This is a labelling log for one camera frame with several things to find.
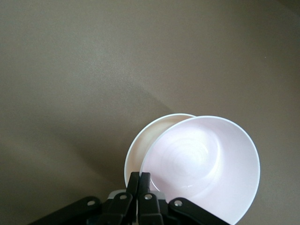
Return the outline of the pink bowl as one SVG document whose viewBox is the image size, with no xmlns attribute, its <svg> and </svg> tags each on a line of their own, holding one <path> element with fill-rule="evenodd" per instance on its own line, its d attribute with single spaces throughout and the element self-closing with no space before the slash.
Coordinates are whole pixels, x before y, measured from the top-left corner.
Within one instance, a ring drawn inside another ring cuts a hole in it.
<svg viewBox="0 0 300 225">
<path fill-rule="evenodd" d="M 168 128 L 150 146 L 141 172 L 169 202 L 183 197 L 230 225 L 250 208 L 260 160 L 248 133 L 217 116 L 193 117 Z"/>
</svg>

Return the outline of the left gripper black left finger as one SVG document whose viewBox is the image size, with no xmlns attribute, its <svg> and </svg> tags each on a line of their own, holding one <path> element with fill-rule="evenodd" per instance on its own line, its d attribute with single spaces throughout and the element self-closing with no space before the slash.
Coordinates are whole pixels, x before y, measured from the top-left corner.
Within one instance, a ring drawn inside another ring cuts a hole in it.
<svg viewBox="0 0 300 225">
<path fill-rule="evenodd" d="M 88 196 L 50 213 L 30 225 L 128 225 L 132 223 L 139 187 L 139 172 L 130 174 L 125 190 L 109 194 L 105 202 Z"/>
</svg>

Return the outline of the brown table cover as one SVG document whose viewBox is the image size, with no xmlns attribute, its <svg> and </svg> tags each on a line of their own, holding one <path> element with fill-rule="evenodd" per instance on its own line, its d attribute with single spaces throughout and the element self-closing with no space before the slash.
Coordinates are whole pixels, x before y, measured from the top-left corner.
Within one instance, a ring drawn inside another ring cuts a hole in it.
<svg viewBox="0 0 300 225">
<path fill-rule="evenodd" d="M 253 139 L 239 225 L 300 225 L 300 0 L 0 0 L 0 225 L 124 188 L 131 142 L 171 113 Z"/>
</svg>

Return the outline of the white bowl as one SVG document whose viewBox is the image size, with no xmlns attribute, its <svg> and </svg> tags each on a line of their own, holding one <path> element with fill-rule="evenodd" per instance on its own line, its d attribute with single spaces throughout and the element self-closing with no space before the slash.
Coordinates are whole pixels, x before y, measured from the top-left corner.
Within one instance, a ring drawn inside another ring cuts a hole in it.
<svg viewBox="0 0 300 225">
<path fill-rule="evenodd" d="M 141 169 L 143 159 L 151 145 L 168 128 L 175 124 L 193 118 L 194 115 L 186 113 L 174 113 L 162 116 L 146 125 L 132 141 L 124 163 L 124 181 L 127 185 L 132 172 Z"/>
</svg>

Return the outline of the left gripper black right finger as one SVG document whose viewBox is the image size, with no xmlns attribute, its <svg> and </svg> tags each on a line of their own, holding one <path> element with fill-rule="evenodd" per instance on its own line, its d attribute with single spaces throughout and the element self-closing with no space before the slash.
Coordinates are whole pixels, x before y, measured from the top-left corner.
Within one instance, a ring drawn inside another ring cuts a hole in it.
<svg viewBox="0 0 300 225">
<path fill-rule="evenodd" d="M 230 225 L 183 197 L 167 202 L 162 192 L 150 190 L 150 173 L 139 178 L 139 225 Z"/>
</svg>

